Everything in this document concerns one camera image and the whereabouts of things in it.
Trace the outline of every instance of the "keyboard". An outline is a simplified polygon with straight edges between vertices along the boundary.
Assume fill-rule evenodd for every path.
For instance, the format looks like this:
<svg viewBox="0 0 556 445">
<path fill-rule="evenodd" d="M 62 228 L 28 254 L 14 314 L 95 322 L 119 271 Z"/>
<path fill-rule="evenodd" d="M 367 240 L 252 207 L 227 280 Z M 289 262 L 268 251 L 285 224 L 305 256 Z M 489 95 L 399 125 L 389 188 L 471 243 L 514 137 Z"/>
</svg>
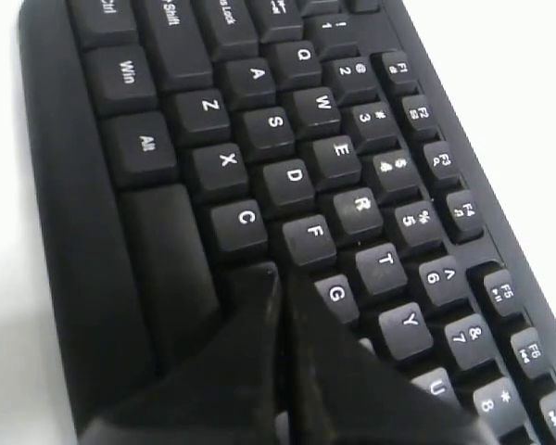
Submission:
<svg viewBox="0 0 556 445">
<path fill-rule="evenodd" d="M 556 322 L 400 0 L 26 0 L 19 44 L 79 435 L 261 268 L 499 443 L 556 444 Z"/>
</svg>

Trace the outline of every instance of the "space bar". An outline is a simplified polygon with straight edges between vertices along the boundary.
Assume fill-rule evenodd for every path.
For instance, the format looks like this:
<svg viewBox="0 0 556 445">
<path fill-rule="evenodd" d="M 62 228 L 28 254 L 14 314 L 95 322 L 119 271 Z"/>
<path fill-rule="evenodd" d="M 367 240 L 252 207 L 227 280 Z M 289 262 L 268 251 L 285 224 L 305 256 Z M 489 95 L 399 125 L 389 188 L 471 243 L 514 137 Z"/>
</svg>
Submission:
<svg viewBox="0 0 556 445">
<path fill-rule="evenodd" d="M 126 193 L 120 207 L 145 318 L 166 373 L 216 333 L 220 303 L 184 186 Z"/>
</svg>

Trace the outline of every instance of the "ergonomic keyboard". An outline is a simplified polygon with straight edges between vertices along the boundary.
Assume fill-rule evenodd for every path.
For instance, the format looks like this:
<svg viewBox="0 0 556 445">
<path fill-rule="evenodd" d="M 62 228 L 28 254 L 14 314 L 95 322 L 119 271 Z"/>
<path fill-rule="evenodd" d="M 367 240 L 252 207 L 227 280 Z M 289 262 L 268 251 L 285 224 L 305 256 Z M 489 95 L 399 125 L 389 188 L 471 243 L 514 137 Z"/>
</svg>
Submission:
<svg viewBox="0 0 556 445">
<path fill-rule="evenodd" d="M 262 270 L 500 443 L 556 444 L 556 322 L 400 0 L 26 0 L 19 41 L 79 435 Z"/>
</svg>

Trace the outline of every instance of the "white background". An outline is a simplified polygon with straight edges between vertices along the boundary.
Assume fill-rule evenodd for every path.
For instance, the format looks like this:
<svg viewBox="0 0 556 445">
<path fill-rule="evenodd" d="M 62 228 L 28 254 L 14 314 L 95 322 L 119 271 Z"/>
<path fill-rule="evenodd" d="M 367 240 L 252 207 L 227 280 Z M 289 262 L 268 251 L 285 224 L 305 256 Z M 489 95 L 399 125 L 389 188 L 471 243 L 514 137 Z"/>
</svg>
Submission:
<svg viewBox="0 0 556 445">
<path fill-rule="evenodd" d="M 20 3 L 0 0 L 0 445 L 67 445 L 20 84 Z M 556 0 L 406 4 L 556 314 Z"/>
</svg>

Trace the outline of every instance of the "white desk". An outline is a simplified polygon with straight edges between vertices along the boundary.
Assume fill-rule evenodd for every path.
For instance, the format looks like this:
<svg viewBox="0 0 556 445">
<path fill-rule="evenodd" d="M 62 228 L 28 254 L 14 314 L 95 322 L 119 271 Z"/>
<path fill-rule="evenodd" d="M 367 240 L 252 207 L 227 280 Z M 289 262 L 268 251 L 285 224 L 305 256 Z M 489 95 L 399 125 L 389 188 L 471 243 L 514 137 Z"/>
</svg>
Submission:
<svg viewBox="0 0 556 445">
<path fill-rule="evenodd" d="M 0 445 L 71 445 L 23 116 L 20 3 L 0 0 Z M 556 0 L 406 4 L 556 313 Z"/>
</svg>

